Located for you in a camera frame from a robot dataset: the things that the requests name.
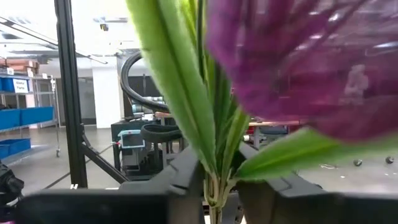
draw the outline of black hose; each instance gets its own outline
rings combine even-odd
[[[129,85],[129,71],[132,65],[141,59],[141,53],[136,52],[134,55],[130,56],[122,66],[120,73],[120,86],[122,91],[127,95],[130,100],[134,100],[135,103],[149,108],[153,111],[169,113],[169,107],[167,105],[158,103],[152,100],[147,100],[143,98],[140,94],[136,93]]]

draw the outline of cardboard box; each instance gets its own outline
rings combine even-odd
[[[22,65],[13,65],[9,66],[9,68],[14,69],[14,72],[22,72],[22,73],[27,73],[30,70],[33,72],[34,75],[36,75],[39,71],[38,68],[25,67]]]
[[[27,59],[0,59],[0,65],[7,65],[8,67],[24,66],[30,68],[39,68],[38,62]]]

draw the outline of black wheel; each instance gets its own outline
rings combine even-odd
[[[392,164],[393,162],[394,162],[394,158],[393,157],[389,156],[389,157],[386,158],[386,163],[387,164]]]
[[[361,159],[354,160],[354,166],[360,166],[360,165],[362,165],[362,160]]]

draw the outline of white pillar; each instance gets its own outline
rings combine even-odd
[[[123,114],[116,57],[104,60],[108,64],[92,61],[97,128],[110,128],[111,124],[120,121]]]

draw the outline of purple flower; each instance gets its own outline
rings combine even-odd
[[[393,0],[213,0],[207,47],[244,109],[346,141],[398,129]]]

